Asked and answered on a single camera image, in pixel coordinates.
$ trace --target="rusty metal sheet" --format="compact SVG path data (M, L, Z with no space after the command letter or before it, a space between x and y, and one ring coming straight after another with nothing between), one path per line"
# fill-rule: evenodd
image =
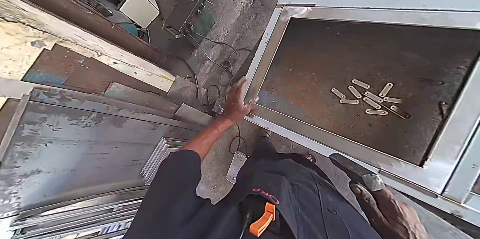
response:
M474 30L292 18L258 104L419 165L443 123L438 104L452 107L479 50ZM330 90L354 98L352 79L374 94L395 84L388 96L411 118L339 104Z

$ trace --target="metal profile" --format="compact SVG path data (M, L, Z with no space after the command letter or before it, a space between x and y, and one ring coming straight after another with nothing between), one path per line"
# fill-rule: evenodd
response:
M144 167L140 171L140 175L143 176L145 185L148 186L152 183L157 170L160 167L160 163L171 153L182 148L187 143L186 140L174 139L174 138L161 138L159 144L156 146L152 155L148 158Z

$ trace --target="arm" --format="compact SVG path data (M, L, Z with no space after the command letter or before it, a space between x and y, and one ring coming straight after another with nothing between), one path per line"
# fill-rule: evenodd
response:
M394 199L388 189L369 192L356 183L352 183L350 188L371 226L383 239L429 238L417 212Z
M217 139L231 128L233 124L241 121L258 101L258 97L256 97L249 100L247 104L243 102L242 96L245 94L246 86L247 77L243 76L232 86L228 93L224 115L217 118L211 126L200 132L193 140L184 145L182 149L197 152L203 161Z

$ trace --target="small metal strip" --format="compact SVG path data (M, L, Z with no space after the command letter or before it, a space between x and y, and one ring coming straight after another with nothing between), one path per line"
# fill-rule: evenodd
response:
M380 91L380 94L378 94L379 96L381 97L384 97L388 94L388 91L390 91L390 89L392 89L393 87L393 83L387 83L385 85L385 87Z
M247 161L247 156L238 150L235 151L235 155L233 155L232 163L230 164L230 168L226 173L225 179L227 179L230 183L235 184L235 181L237 180L237 174L243 164L245 164L245 161Z
M357 99L341 99L340 103L342 104L358 104L360 101Z
M400 109L398 106L396 105L392 105L390 106L390 109L392 109L393 111L399 113L401 116L405 117L405 118L410 118L412 117L410 114L408 114L407 112L405 112L404 110Z
M348 89L350 90L350 92L352 92L352 94L356 98L362 98L362 95L360 94L360 92L353 85L349 86Z
M383 99L377 95L375 95L374 93L370 92L370 91L367 91L365 92L364 94L365 96L373 99L374 101L378 102L378 103L382 103L383 102Z
M364 89L369 89L370 88L370 85L369 84L366 84L366 83L363 83L362 81L359 81L357 79L353 79L352 80L352 83L358 85L358 86L361 86L363 87Z
M342 94L342 92L340 92L338 89L336 88L332 88L332 92L333 94L335 94L336 96L338 96L339 98L341 99L345 99L346 96Z
M402 100L399 99L399 98L394 98L394 97L384 97L383 98L384 101L387 101L387 102L391 102L391 103L398 103L398 104L401 104L402 103Z
M367 114L375 114L375 115L387 115L388 112L384 110L372 110L372 109L366 109L365 113Z
M371 100L367 97L364 97L363 101L370 104L370 106L374 107L375 109L380 109L381 108L380 104L376 103L375 101L373 101L373 100Z

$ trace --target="dark work shirt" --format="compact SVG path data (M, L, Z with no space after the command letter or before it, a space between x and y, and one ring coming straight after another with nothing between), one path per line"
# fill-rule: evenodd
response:
M275 221L260 236L297 239L381 239L315 164L297 154L252 156L230 193L212 205L196 194L200 157L191 150L170 154L160 165L125 239L256 238L250 223L275 205Z

